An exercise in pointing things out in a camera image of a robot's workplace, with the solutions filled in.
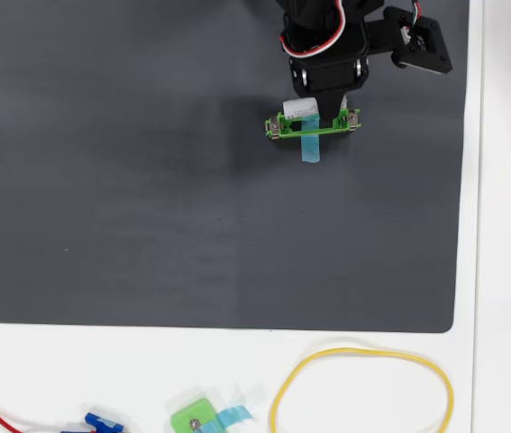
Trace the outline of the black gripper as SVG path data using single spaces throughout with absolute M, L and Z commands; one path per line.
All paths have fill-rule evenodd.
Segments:
M 333 29 L 312 31 L 286 20 L 281 35 L 289 49 L 303 53 L 319 47 L 333 33 Z M 361 20 L 346 24 L 341 37 L 326 51 L 305 59 L 290 58 L 294 88 L 302 97 L 315 96 L 320 128 L 348 125 L 346 117 L 341 118 L 347 107 L 343 92 L 363 85 L 369 75 L 368 52 L 367 24 Z

